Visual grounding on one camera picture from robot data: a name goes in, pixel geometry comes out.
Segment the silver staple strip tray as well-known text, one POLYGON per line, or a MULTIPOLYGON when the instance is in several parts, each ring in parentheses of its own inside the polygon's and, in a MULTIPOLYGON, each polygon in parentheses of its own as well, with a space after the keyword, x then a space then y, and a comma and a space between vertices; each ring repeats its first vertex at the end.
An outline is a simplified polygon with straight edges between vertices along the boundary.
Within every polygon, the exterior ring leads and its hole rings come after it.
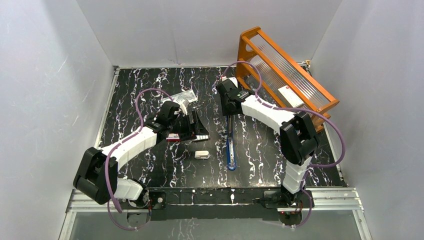
POLYGON ((195 135, 195 138, 192 140, 193 142, 205 142, 210 140, 209 135, 195 135))

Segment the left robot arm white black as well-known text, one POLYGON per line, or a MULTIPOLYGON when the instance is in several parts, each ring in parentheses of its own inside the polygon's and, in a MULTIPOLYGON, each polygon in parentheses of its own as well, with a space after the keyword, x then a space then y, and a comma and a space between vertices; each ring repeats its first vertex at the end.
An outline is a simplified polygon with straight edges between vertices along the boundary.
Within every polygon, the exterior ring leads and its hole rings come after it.
POLYGON ((204 142, 210 138, 196 110, 188 112, 183 104, 165 101, 157 114, 149 117, 133 133, 109 146, 88 148, 81 159, 73 187, 100 205, 126 199, 137 208, 149 203, 145 184, 118 177, 130 160, 164 140, 204 142))

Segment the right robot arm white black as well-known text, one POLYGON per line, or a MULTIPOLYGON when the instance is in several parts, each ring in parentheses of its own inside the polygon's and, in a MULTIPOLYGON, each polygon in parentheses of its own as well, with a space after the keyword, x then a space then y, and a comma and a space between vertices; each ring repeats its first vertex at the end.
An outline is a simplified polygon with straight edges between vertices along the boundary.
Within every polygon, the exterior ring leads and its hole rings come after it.
POLYGON ((286 159, 281 199, 286 206, 295 207, 302 199, 305 173, 319 145, 310 115, 266 107, 252 91, 237 87, 232 78, 223 77, 215 88, 224 116, 249 116, 279 134, 281 153, 286 159))

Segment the red white staple box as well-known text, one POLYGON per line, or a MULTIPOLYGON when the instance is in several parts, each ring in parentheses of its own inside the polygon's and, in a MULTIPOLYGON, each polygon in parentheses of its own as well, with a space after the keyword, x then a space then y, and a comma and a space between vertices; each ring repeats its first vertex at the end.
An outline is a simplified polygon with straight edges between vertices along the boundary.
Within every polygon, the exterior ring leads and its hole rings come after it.
POLYGON ((166 140, 168 142, 180 142, 180 136, 178 133, 169 133, 168 136, 166 137, 166 140))

